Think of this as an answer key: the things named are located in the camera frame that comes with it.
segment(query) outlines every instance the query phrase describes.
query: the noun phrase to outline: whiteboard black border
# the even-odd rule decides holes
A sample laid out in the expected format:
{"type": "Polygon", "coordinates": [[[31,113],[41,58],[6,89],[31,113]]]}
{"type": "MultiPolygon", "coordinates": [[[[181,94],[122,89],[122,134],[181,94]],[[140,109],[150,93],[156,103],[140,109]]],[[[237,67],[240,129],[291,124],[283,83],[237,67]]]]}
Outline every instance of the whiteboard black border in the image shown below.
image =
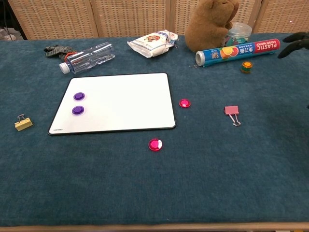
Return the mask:
{"type": "Polygon", "coordinates": [[[166,73],[166,72],[146,72],[146,73],[132,73],[132,74],[113,74],[113,75],[104,75],[104,76],[126,76],[126,75],[143,75],[143,74],[162,74],[162,73],[165,73],[166,76],[167,76],[167,79],[168,79],[168,85],[169,85],[169,95],[170,95],[170,99],[171,99],[171,103],[172,103],[172,110],[173,110],[173,115],[174,115],[174,122],[175,122],[175,125],[172,126],[172,127],[164,127],[164,128],[149,128],[149,129],[130,129],[130,130],[107,130],[107,131],[89,131],[89,132],[72,132],[72,133],[57,133],[57,134],[51,134],[49,131],[50,131],[50,128],[52,127],[52,124],[53,124],[53,121],[58,113],[58,110],[59,110],[59,107],[63,101],[63,98],[64,98],[64,95],[66,94],[67,90],[68,90],[68,87],[71,83],[71,81],[73,79],[76,79],[76,78],[87,78],[87,77],[99,77],[98,75],[95,75],[95,76],[81,76],[81,77],[73,77],[70,79],[69,83],[67,84],[67,87],[62,95],[62,98],[61,98],[61,101],[57,107],[57,110],[55,112],[55,115],[50,123],[50,126],[48,128],[48,131],[47,133],[50,135],[50,136],[60,136],[60,135],[77,135],[77,134],[97,134],[97,133],[115,133],[115,132],[128,132],[128,131],[155,131],[155,130],[170,130],[170,129],[173,129],[176,127],[176,117],[175,117],[175,109],[174,109],[174,105],[173,105],[173,98],[172,98],[172,94],[171,94],[171,87],[170,87],[170,84],[169,84],[169,75],[166,73]]]}

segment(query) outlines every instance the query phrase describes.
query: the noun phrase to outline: red magnet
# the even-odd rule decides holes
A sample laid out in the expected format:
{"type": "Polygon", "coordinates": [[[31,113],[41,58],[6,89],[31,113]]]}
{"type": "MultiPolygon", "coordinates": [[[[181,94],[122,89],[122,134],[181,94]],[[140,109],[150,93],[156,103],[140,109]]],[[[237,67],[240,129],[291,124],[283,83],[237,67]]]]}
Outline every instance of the red magnet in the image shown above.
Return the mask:
{"type": "Polygon", "coordinates": [[[182,108],[189,108],[191,105],[191,102],[188,99],[181,99],[179,101],[179,106],[182,108]]]}
{"type": "Polygon", "coordinates": [[[159,139],[152,139],[150,140],[148,146],[152,151],[159,151],[162,148],[162,141],[159,139]]]}

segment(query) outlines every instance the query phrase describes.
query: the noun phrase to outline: whiteboard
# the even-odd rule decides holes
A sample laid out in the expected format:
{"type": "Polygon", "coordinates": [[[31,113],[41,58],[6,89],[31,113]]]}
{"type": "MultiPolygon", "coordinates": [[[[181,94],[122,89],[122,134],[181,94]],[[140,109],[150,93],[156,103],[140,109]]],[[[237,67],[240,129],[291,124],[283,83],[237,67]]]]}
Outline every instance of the whiteboard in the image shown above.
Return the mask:
{"type": "Polygon", "coordinates": [[[172,129],[175,126],[168,75],[127,74],[71,79],[48,133],[172,129]],[[84,98],[76,100],[77,93],[83,93],[84,98]],[[76,115],[72,110],[78,106],[84,111],[76,115]]]}

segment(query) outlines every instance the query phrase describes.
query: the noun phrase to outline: woven panel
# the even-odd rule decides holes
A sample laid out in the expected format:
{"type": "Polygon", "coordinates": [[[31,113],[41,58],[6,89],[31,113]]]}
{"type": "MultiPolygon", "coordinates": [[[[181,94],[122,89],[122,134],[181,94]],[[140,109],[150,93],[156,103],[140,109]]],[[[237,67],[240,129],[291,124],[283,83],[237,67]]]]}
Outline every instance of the woven panel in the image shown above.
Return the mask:
{"type": "MultiPolygon", "coordinates": [[[[199,0],[177,0],[175,14],[175,33],[184,34],[199,0]]],[[[233,22],[248,23],[253,11],[255,0],[239,0],[239,10],[233,22]]]]}
{"type": "Polygon", "coordinates": [[[166,29],[166,0],[91,0],[101,37],[143,36],[166,29]]]}
{"type": "Polygon", "coordinates": [[[309,31],[308,0],[269,0],[257,32],[309,31]]]}
{"type": "Polygon", "coordinates": [[[28,40],[98,37],[90,0],[9,0],[28,40]]]}

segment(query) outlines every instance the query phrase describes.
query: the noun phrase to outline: plastic bag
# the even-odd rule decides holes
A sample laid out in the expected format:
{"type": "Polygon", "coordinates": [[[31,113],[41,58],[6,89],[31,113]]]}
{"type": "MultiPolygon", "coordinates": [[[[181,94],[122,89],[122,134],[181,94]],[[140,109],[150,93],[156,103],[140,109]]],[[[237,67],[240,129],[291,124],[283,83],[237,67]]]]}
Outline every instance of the plastic bag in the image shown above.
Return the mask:
{"type": "Polygon", "coordinates": [[[178,35],[168,30],[162,30],[142,36],[127,44],[136,52],[146,58],[159,56],[174,46],[178,35]]]}

